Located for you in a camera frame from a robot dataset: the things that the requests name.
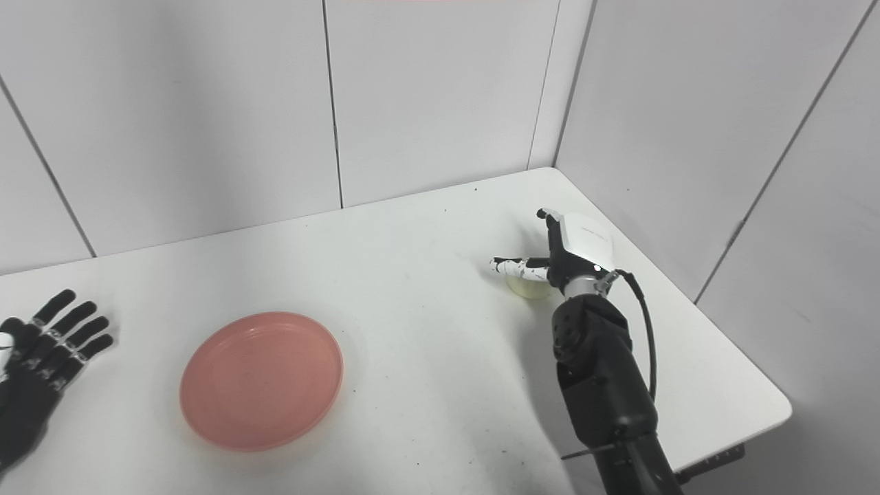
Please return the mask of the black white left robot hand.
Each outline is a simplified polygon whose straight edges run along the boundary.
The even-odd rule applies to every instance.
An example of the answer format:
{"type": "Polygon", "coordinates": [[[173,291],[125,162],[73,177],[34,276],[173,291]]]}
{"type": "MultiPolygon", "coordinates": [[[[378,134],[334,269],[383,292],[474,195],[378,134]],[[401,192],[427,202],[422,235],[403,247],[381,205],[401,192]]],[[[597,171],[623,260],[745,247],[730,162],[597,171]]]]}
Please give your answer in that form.
{"type": "Polygon", "coordinates": [[[27,322],[2,322],[1,470],[34,451],[64,392],[88,363],[113,345],[109,320],[97,304],[74,306],[63,289],[27,322]]]}

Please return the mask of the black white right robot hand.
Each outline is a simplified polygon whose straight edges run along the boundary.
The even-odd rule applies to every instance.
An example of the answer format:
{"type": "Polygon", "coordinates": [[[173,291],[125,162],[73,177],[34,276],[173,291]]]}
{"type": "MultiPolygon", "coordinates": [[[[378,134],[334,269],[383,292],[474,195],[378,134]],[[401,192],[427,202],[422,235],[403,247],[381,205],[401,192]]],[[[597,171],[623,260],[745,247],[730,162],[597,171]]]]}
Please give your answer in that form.
{"type": "Polygon", "coordinates": [[[547,283],[567,300],[576,296],[606,297],[620,277],[614,261],[612,235],[597,221],[576,212],[539,209],[547,227],[548,255],[531,258],[494,257],[493,272],[507,278],[547,283]]]}

